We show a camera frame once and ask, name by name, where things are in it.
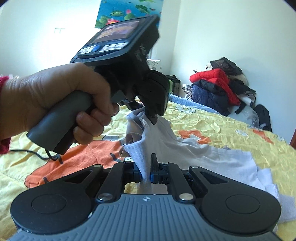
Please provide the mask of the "red sleeve forearm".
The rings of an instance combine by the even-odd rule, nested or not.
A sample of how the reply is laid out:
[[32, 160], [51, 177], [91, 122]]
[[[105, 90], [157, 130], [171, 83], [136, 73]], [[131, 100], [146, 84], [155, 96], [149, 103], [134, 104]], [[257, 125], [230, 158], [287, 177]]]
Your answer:
[[6, 134], [6, 112], [4, 109], [4, 86], [9, 80], [8, 76], [1, 77], [1, 155], [9, 151], [11, 138]]

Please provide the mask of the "person's left hand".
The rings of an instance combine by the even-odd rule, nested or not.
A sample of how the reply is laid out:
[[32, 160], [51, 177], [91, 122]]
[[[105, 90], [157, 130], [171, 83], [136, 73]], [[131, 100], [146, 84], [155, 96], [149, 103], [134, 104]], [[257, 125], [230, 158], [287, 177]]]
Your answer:
[[98, 73], [83, 63], [73, 63], [42, 70], [19, 79], [9, 79], [4, 86], [6, 134], [13, 137], [30, 130], [49, 109], [75, 90], [93, 96], [96, 105], [91, 114], [76, 115], [74, 139], [88, 145], [100, 136], [119, 107], [111, 102], [110, 87]]

